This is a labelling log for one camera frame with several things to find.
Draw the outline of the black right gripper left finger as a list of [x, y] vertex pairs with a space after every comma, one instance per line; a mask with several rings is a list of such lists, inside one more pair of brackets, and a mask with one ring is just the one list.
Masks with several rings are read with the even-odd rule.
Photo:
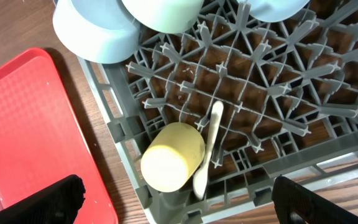
[[0, 211], [0, 224], [73, 224], [85, 201], [85, 185], [75, 174]]

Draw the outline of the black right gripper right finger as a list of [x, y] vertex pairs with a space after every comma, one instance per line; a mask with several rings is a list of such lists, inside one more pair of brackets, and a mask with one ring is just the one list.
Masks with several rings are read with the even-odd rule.
[[272, 201], [280, 223], [358, 223], [357, 215], [284, 176], [275, 179]]

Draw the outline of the white plastic spoon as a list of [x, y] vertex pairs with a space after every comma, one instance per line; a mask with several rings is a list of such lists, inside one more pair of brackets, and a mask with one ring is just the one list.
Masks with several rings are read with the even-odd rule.
[[213, 147], [218, 135], [219, 125], [223, 115], [224, 105], [222, 101], [216, 101], [213, 104], [211, 110], [211, 117], [209, 121], [208, 137], [205, 148], [205, 155], [203, 163], [200, 168], [194, 173], [193, 176], [193, 191], [198, 200], [202, 200], [204, 193], [206, 192], [206, 185], [208, 182], [208, 168], [211, 156], [213, 153]]

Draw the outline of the yellow cup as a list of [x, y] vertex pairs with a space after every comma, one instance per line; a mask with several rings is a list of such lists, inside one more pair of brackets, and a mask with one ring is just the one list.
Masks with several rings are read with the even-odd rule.
[[186, 123], [170, 123], [143, 153], [141, 173], [153, 189], [174, 192], [186, 184], [204, 154], [204, 139], [196, 128]]

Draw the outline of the light blue bowl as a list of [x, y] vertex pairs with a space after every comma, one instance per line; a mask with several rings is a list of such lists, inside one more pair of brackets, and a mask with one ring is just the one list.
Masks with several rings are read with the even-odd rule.
[[75, 55], [96, 63], [119, 63], [139, 46], [140, 23], [117, 0], [57, 0], [53, 28]]

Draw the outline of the light blue plate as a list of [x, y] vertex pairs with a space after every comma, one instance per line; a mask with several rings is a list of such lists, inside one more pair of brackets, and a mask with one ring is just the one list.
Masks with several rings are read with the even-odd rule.
[[280, 22], [295, 15], [310, 0], [237, 0], [239, 8], [236, 19], [243, 20], [251, 15], [262, 22]]

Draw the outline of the green bowl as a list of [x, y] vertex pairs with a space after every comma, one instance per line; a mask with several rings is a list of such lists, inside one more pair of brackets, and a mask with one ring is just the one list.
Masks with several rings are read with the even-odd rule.
[[204, 0], [122, 0], [122, 3], [143, 25], [176, 34], [195, 24]]

